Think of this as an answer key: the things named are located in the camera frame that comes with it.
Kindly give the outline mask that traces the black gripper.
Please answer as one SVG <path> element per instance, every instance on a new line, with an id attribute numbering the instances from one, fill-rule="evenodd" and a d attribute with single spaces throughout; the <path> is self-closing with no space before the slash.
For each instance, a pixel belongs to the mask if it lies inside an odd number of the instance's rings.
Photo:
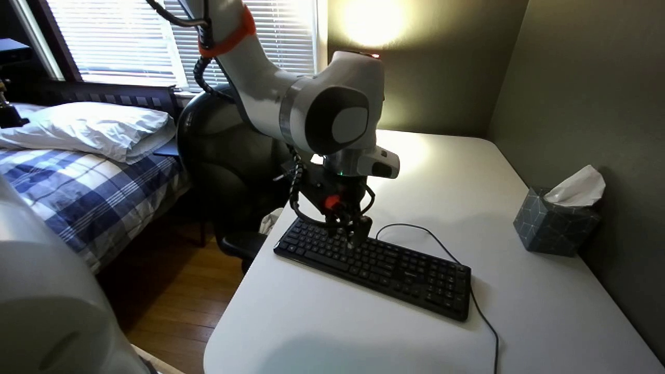
<path id="1" fill-rule="evenodd" d="M 314 219 L 300 210 L 300 197 L 305 197 L 325 219 Z M 316 227 L 326 228 L 342 239 L 363 242 L 373 228 L 365 212 L 373 207 L 376 194 L 363 177 L 338 177 L 323 164 L 298 164 L 289 187 L 289 206 L 296 214 Z"/>

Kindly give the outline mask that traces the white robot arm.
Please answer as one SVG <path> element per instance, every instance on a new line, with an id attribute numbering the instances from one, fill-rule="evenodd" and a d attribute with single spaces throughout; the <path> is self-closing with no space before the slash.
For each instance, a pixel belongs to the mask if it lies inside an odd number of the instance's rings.
<path id="1" fill-rule="evenodd" d="M 178 0 L 169 22 L 200 32 L 200 63 L 218 64 L 248 122 L 292 148 L 325 157 L 333 182 L 314 204 L 325 227 L 367 236 L 360 202 L 386 155 L 376 146 L 383 64 L 336 52 L 314 77 L 276 69 L 244 0 Z M 0 374 L 159 374 L 127 336 L 83 259 L 65 246 L 12 187 L 3 188 Z"/>

